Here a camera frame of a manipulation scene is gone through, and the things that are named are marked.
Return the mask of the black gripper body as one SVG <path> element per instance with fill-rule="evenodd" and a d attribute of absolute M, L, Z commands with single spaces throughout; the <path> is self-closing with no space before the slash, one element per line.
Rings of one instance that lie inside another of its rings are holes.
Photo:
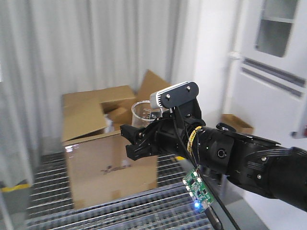
<path fill-rule="evenodd" d="M 130 142 L 126 146 L 126 153 L 132 160 L 164 153 L 193 160 L 193 154 L 188 151 L 191 144 L 189 136 L 198 126 L 205 126 L 205 122 L 201 118 L 197 99 L 193 99 L 164 112 L 162 117 L 155 119 L 147 127 L 121 125 L 120 134 Z"/>

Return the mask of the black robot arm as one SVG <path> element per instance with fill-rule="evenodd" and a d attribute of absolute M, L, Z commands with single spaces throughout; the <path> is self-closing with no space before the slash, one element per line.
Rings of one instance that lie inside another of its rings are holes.
<path fill-rule="evenodd" d="M 208 167 L 234 185 L 260 196 L 307 208 L 307 152 L 278 142 L 206 126 L 197 100 L 165 111 L 147 127 L 124 124 L 128 158 L 165 152 L 189 160 L 197 169 Z"/>

